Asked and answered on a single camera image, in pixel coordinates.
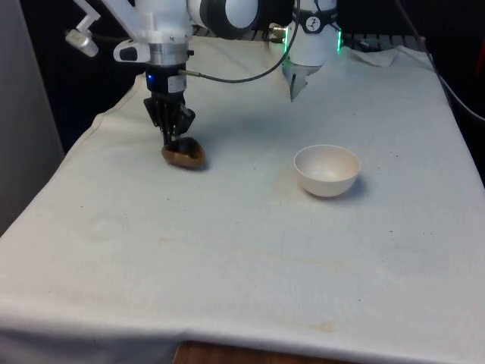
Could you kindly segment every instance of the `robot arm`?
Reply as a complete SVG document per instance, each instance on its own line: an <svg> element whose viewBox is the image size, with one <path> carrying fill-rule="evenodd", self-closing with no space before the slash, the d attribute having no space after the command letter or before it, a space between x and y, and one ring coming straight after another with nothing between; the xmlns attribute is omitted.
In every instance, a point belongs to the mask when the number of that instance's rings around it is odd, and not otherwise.
<svg viewBox="0 0 485 364"><path fill-rule="evenodd" d="M74 1L86 17L69 32L67 41L93 57L98 49L89 26L99 19L99 14L86 0ZM193 55L189 50L192 24L208 28L220 38L237 39L255 22L261 0L135 0L134 7L127 0L101 1L132 38L116 47L114 58L146 64L146 82L152 96L144 103L153 124L160 128L166 147L173 145L196 117L186 107L183 96L186 62ZM336 0L299 0L297 4L301 5L299 15L303 17L294 17L290 26L289 37L295 38L295 46L283 67L292 96L295 85L306 84L305 77L325 62L329 37L334 38L331 49L335 51L336 38L335 31L329 31L327 26L335 20ZM293 36L300 27L302 31Z"/></svg>

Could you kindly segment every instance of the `black wall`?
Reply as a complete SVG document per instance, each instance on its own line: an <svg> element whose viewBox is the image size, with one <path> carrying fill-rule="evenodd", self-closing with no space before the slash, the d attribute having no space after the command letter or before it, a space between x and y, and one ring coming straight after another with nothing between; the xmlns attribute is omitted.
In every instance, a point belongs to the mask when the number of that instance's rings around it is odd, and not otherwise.
<svg viewBox="0 0 485 364"><path fill-rule="evenodd" d="M421 34L427 37L440 73L476 111L485 115L485 77L475 69L485 39L484 0L402 0ZM83 16L70 0L21 0L63 146L68 150L93 118L110 108L130 88L142 67L117 64L114 43L98 41L91 59L64 41L64 31ZM97 0L103 15L92 28L107 36L123 30ZM258 25L287 24L293 0L266 0ZM339 0L339 24L348 33L409 34L393 0ZM481 141L485 127L456 109L477 164L485 169Z"/></svg>

